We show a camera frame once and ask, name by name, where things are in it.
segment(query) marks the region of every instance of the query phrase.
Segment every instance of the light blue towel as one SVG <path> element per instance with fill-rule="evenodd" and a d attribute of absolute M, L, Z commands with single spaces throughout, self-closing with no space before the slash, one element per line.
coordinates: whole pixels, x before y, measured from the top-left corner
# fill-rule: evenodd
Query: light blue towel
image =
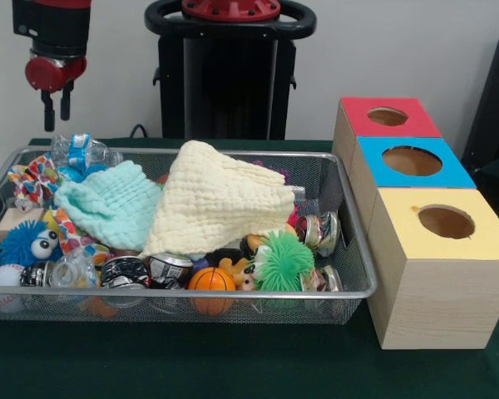
<path fill-rule="evenodd" d="M 102 244 L 140 252 L 160 197 L 161 188 L 128 160 L 89 175 L 82 183 L 63 183 L 54 202 Z"/>

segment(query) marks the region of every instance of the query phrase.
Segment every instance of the stacked wooden boxes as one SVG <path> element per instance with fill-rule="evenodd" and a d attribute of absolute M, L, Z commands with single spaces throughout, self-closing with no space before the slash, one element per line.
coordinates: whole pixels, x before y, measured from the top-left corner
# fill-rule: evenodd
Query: stacked wooden boxes
<path fill-rule="evenodd" d="M 499 318 L 499 219 L 419 101 L 343 98 L 333 152 L 376 263 L 382 348 L 484 348 Z"/>

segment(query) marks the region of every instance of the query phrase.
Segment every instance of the orange basketball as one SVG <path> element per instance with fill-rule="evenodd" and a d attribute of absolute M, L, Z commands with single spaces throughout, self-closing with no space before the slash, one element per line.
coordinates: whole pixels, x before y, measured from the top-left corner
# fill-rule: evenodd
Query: orange basketball
<path fill-rule="evenodd" d="M 220 268 L 204 268 L 190 280 L 189 289 L 206 291 L 235 291 L 231 276 Z M 218 316 L 233 305 L 231 298 L 192 298 L 192 305 L 201 314 Z"/>

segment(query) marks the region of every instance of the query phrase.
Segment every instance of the yellow towel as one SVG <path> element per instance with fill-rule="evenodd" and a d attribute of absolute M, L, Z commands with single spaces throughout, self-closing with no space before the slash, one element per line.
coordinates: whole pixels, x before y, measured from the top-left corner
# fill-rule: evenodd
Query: yellow towel
<path fill-rule="evenodd" d="M 170 168 L 141 256 L 209 253 L 283 229 L 293 210 L 294 192 L 281 174 L 189 141 Z"/>

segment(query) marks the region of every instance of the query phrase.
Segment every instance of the metal basket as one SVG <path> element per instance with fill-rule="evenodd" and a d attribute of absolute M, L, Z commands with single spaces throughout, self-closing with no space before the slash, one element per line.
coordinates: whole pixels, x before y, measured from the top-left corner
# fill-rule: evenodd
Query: metal basket
<path fill-rule="evenodd" d="M 0 219 L 12 198 L 7 170 L 27 164 L 49 147 L 27 147 L 13 153 L 0 170 Z M 167 173 L 177 150 L 115 149 L 133 160 L 148 178 Z M 377 286 L 372 258 L 342 163 L 323 153 L 224 151 L 239 160 L 260 160 L 264 166 L 287 170 L 290 184 L 305 187 L 303 214 L 337 210 L 343 233 L 330 258 L 317 259 L 322 268 L 338 270 L 339 293 L 218 292 L 187 290 L 125 290 L 0 287 L 0 299 L 17 304 L 0 320 L 213 322 L 213 323 L 335 323 L 345 324 L 362 298 Z M 229 308 L 217 316 L 197 308 Z"/>

